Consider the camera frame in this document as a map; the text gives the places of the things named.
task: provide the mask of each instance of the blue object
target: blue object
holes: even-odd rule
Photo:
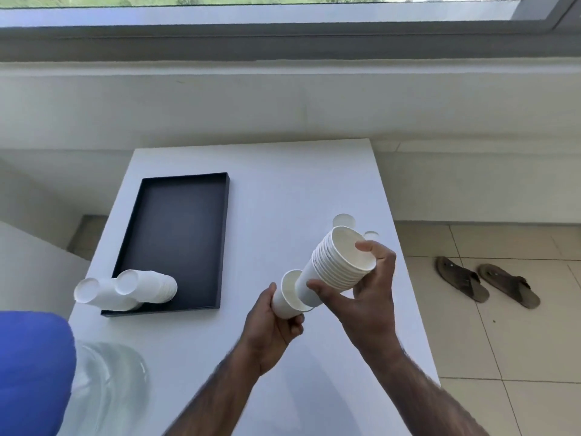
[[[56,435],[75,366],[73,333],[65,319],[0,312],[0,435]]]

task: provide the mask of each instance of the person's right hand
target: person's right hand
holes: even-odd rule
[[[311,279],[307,286],[334,313],[353,345],[370,363],[375,358],[398,358],[403,354],[395,329],[392,280],[396,254],[374,241],[355,244],[361,251],[371,252],[377,266],[354,288],[354,299],[347,298],[321,280]]]

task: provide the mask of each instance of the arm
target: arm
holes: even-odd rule
[[[303,333],[300,315],[281,320],[270,307],[276,285],[258,297],[246,317],[234,349],[166,432],[166,436],[229,436],[258,378],[282,357],[288,344]]]
[[[358,242],[377,266],[354,289],[354,299],[319,280],[308,285],[342,323],[413,436],[488,436],[470,414],[405,354],[396,336],[392,280],[396,255],[372,241]]]

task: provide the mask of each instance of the slipper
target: slipper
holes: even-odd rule
[[[440,277],[474,301],[484,303],[490,297],[490,293],[480,284],[476,272],[463,268],[446,257],[436,259],[436,270]]]
[[[485,281],[528,309],[538,308],[541,304],[541,299],[523,277],[514,277],[493,264],[481,264],[478,273]]]

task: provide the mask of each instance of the hand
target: hand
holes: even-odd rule
[[[303,333],[304,315],[281,320],[272,311],[270,303],[277,290],[271,283],[246,316],[244,330],[236,347],[240,347],[258,364],[263,375],[278,363],[290,342]]]
[[[392,297],[396,254],[374,241],[357,242],[355,247],[371,252],[377,266],[353,288],[354,299],[341,295],[321,280],[309,280],[307,286],[337,316],[368,363],[380,354],[391,360],[403,354],[396,336]]]

